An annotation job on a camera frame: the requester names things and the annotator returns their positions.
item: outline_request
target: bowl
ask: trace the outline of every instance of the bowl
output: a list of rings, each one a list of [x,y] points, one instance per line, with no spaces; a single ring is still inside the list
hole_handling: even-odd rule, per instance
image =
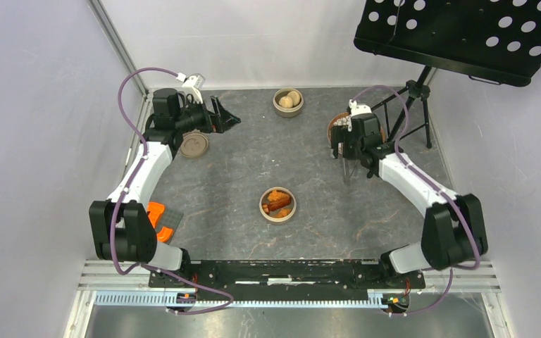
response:
[[[291,212],[287,216],[285,216],[283,218],[274,218],[273,217],[274,215],[276,215],[279,212],[280,209],[275,210],[275,211],[271,211],[270,215],[266,215],[266,213],[262,209],[262,204],[268,203],[268,195],[273,190],[278,190],[279,192],[284,192],[284,193],[289,194],[291,196],[291,203],[289,205],[283,207],[283,208],[291,209]],[[260,214],[262,214],[262,217],[264,217],[268,222],[278,225],[278,224],[286,223],[288,220],[291,219],[291,217],[293,217],[293,215],[295,214],[295,210],[297,208],[297,202],[295,201],[295,196],[293,196],[293,194],[289,190],[287,190],[287,189],[285,189],[283,187],[274,187],[274,188],[270,188],[269,190],[266,190],[264,192],[264,194],[262,194],[262,197],[260,198],[260,202],[258,203],[258,207],[260,209]]]
[[[287,96],[291,91],[297,92],[299,97],[301,97],[299,104],[293,108],[283,108],[282,106],[279,106],[279,100],[281,100],[282,97]],[[279,89],[273,97],[273,106],[275,107],[275,113],[277,113],[277,115],[284,118],[293,118],[301,113],[301,109],[304,107],[304,96],[302,96],[301,92],[295,88]]]

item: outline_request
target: round plate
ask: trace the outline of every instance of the round plate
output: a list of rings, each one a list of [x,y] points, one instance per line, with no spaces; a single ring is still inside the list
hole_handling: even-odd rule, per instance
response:
[[[183,137],[179,150],[185,158],[198,158],[209,150],[209,139],[197,132],[188,134]]]

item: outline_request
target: purple cable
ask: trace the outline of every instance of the purple cable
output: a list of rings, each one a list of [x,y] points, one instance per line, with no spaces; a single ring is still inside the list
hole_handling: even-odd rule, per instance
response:
[[[461,226],[462,228],[464,229],[464,232],[466,233],[466,236],[468,236],[468,241],[470,242],[470,246],[472,247],[472,252],[473,252],[473,255],[474,255],[474,265],[473,266],[463,266],[463,265],[458,265],[457,267],[460,268],[460,269],[465,269],[465,270],[476,270],[480,267],[480,253],[478,252],[478,246],[476,245],[476,242],[474,240],[474,237],[472,235],[472,232],[470,231],[470,227],[468,225],[468,222],[466,221],[466,218],[464,217],[463,213],[461,212],[461,210],[459,209],[459,207],[455,204],[455,202],[453,201],[453,198],[451,198],[449,195],[445,194],[444,192],[441,191],[441,189],[439,188],[439,186],[434,183],[429,177],[427,177],[426,175],[424,175],[418,168],[416,168],[415,166],[411,165],[406,159],[405,157],[403,157],[401,155],[401,152],[399,151],[399,142],[401,141],[401,138],[403,137],[403,135],[405,135],[407,133],[407,130],[409,128],[409,110],[407,109],[407,106],[405,105],[405,100],[403,99],[403,97],[401,95],[399,95],[399,93],[397,91],[395,91],[393,88],[391,87],[387,87],[387,86],[383,86],[381,84],[378,84],[376,86],[372,86],[372,87],[368,87],[364,90],[362,90],[361,92],[359,92],[356,96],[354,96],[354,98],[352,99],[352,101],[357,101],[357,99],[362,96],[363,94],[365,94],[366,92],[369,92],[371,90],[374,90],[374,89],[386,89],[386,90],[390,90],[391,92],[393,92],[393,94],[401,101],[401,103],[403,104],[403,109],[404,109],[404,112],[405,112],[405,125],[403,127],[403,129],[401,130],[401,132],[399,132],[397,134],[397,137],[395,137],[395,153],[397,155],[397,158],[406,166],[406,168],[408,170],[410,170],[411,172],[413,172],[416,176],[418,176],[422,181],[424,181],[426,184],[428,184],[428,186],[430,188],[432,188],[439,196],[441,196],[443,199],[445,199],[445,201],[447,201],[447,203],[451,206],[451,208],[453,209],[453,211],[455,212],[455,214],[457,215],[457,218],[459,219],[459,222],[461,223]],[[447,288],[445,288],[444,292],[442,293],[441,297],[432,305],[430,306],[427,306],[426,308],[422,308],[420,310],[416,310],[416,311],[412,311],[412,312],[408,312],[406,313],[405,315],[413,315],[413,314],[417,314],[417,313],[422,313],[424,311],[428,311],[432,308],[434,308],[436,305],[440,304],[440,302],[446,297],[446,295],[449,293],[449,290],[451,289],[451,285],[453,283],[453,268],[450,269],[449,271],[449,283],[447,283]],[[402,313],[393,313],[394,315],[400,315],[400,316],[403,316],[404,314]]]
[[[163,68],[157,68],[157,67],[140,68],[140,69],[136,70],[135,72],[129,74],[121,82],[121,85],[119,86],[119,91],[117,92],[117,104],[119,105],[119,111],[121,112],[121,115],[123,116],[123,120],[125,120],[125,122],[132,128],[132,130],[136,133],[136,135],[138,135],[138,137],[140,139],[140,143],[142,143],[142,146],[144,146],[142,156],[140,157],[140,160],[138,161],[138,164],[136,165],[136,168],[134,169],[134,171],[132,171],[130,173],[128,181],[125,183],[125,186],[123,187],[124,190],[119,194],[119,199],[115,203],[115,208],[113,208],[113,215],[112,215],[112,218],[111,218],[111,235],[109,237],[109,241],[111,243],[111,260],[113,261],[113,265],[115,266],[115,270],[117,270],[117,272],[120,275],[126,275],[126,274],[130,273],[131,270],[134,270],[134,268],[136,268],[137,266],[140,265],[139,263],[134,263],[125,271],[123,269],[121,269],[121,266],[119,265],[119,260],[117,259],[117,251],[116,251],[116,248],[115,248],[115,229],[116,229],[115,224],[117,223],[116,221],[117,221],[117,216],[119,214],[119,208],[121,207],[121,204],[122,204],[123,200],[125,199],[125,196],[128,194],[125,191],[125,189],[130,188],[130,185],[132,184],[133,180],[135,179],[136,175],[138,174],[139,169],[142,167],[142,164],[146,160],[145,156],[148,154],[148,144],[146,142],[146,139],[144,138],[144,135],[132,123],[132,121],[128,117],[127,113],[125,113],[125,110],[123,109],[123,103],[121,101],[121,94],[123,93],[123,88],[131,80],[132,77],[134,77],[136,74],[140,74],[142,72],[146,72],[146,71],[149,71],[149,70],[154,70],[154,71],[157,71],[157,72],[167,73],[167,74],[173,75],[175,77],[178,76],[177,73],[172,72],[170,70],[163,69]],[[208,291],[208,292],[213,292],[215,294],[220,294],[222,296],[226,296],[226,297],[229,298],[229,301],[227,303],[222,304],[222,305],[215,306],[213,308],[206,308],[204,310],[176,313],[178,315],[199,315],[201,313],[213,312],[213,311],[217,311],[217,310],[220,310],[222,308],[225,308],[225,307],[229,306],[231,303],[233,303],[233,296],[231,294],[228,294],[227,292],[222,292],[221,290],[212,289],[210,287],[205,287],[203,285],[191,282],[191,281],[186,280],[185,278],[180,277],[179,275],[176,275],[175,273],[172,273],[171,271],[168,271],[168,270],[158,269],[158,268],[155,268],[154,266],[150,266],[150,265],[146,265],[146,264],[142,264],[142,267],[146,268],[147,270],[150,270],[150,271],[158,271],[158,270],[160,270],[162,273],[165,273],[165,274],[167,274],[167,275],[169,275],[169,276],[171,276],[171,277],[173,277],[173,278],[175,278],[175,279],[177,279],[177,280],[179,280],[181,282],[184,282],[185,284],[192,285],[193,287],[197,287],[199,289],[203,289],[203,290]]]

